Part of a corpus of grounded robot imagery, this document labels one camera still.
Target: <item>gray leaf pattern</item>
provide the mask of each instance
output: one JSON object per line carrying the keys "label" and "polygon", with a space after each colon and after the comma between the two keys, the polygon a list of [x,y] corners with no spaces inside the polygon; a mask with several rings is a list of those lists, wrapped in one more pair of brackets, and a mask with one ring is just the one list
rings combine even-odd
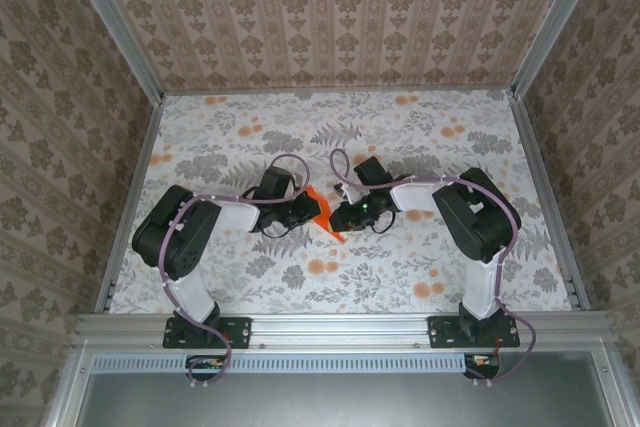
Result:
{"label": "gray leaf pattern", "polygon": [[[478,115],[485,122],[478,123]],[[346,148],[352,167],[375,155],[394,176],[459,175],[480,167],[510,196],[523,220],[504,268],[505,298],[519,310],[569,307],[502,91],[169,97],[161,131],[134,227],[173,183],[196,193],[239,195],[257,185],[271,160],[285,152],[309,162],[312,185],[332,209],[340,202],[328,162],[336,146]],[[336,161],[343,169],[342,160]],[[300,182],[297,161],[284,158],[276,165]],[[350,178],[355,179],[353,172]],[[9,225],[24,230],[31,221],[22,219],[20,206],[8,206],[6,212]],[[455,247],[435,205],[401,213],[386,235],[365,231],[344,237],[340,244],[313,222],[280,239],[214,230],[200,266],[205,286],[226,312],[457,309],[469,261]],[[90,260],[87,268],[93,269]],[[129,247],[111,311],[171,310],[157,272]]]}

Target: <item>gray panel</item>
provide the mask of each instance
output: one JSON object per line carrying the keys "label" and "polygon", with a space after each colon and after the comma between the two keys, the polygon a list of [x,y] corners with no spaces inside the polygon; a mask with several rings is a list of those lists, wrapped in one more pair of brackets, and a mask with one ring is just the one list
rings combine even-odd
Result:
{"label": "gray panel", "polygon": [[[508,356],[514,361],[515,355]],[[460,374],[94,375],[80,426],[609,426],[590,354],[535,354],[492,387]]]}

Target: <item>orange object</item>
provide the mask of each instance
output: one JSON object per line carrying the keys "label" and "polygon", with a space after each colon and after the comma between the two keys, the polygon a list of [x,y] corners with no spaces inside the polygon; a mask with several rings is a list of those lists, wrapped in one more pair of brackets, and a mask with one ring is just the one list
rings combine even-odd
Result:
{"label": "orange object", "polygon": [[338,242],[344,243],[344,237],[342,237],[339,233],[333,232],[331,230],[331,225],[329,225],[329,217],[331,217],[331,209],[329,208],[329,201],[325,199],[322,195],[320,195],[316,190],[309,185],[306,189],[309,193],[309,197],[314,199],[320,205],[320,214],[316,215],[313,218],[313,221],[322,227],[324,230],[329,232],[333,237],[335,237]]}

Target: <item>floral tablecloth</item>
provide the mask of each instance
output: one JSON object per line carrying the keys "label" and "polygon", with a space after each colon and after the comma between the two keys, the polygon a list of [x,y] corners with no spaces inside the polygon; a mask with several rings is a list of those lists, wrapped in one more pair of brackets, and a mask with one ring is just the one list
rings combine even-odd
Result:
{"label": "floral tablecloth", "polygon": [[[196,193],[242,193],[270,160],[303,156],[332,206],[328,154],[353,164],[376,155],[393,175],[458,175],[480,167],[522,216],[504,269],[512,309],[568,310],[567,293],[503,91],[355,92],[169,97],[134,229],[172,184]],[[301,179],[296,161],[283,167]],[[465,265],[437,212],[403,213],[385,235],[338,243],[313,223],[282,239],[214,231],[199,268],[227,313],[455,311]],[[156,269],[127,249],[110,312],[171,312]]]}

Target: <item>wallpaper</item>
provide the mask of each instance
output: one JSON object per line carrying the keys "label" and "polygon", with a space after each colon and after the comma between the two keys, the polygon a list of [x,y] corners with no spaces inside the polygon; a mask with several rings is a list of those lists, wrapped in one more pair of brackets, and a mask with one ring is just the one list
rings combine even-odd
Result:
{"label": "wallpaper", "polygon": [[[520,311],[570,309],[509,100],[499,90],[167,97],[134,226],[173,184],[239,195],[287,152],[309,163],[312,185],[334,210],[340,199],[329,153],[338,146],[352,166],[375,155],[394,176],[482,168],[522,216],[502,298]],[[278,165],[304,172],[292,159]],[[377,230],[389,222],[387,214]],[[341,244],[313,223],[281,239],[214,230],[198,268],[227,313],[457,310],[472,261],[435,203],[398,214],[384,235],[367,229],[344,237]],[[161,285],[158,270],[129,247],[109,311],[170,313]]]}
{"label": "wallpaper", "polygon": [[580,0],[526,94],[596,309],[640,385],[640,0]]}
{"label": "wallpaper", "polygon": [[0,0],[0,425],[54,395],[149,113],[89,0]]}
{"label": "wallpaper", "polygon": [[552,0],[117,0],[167,91],[509,84]]}

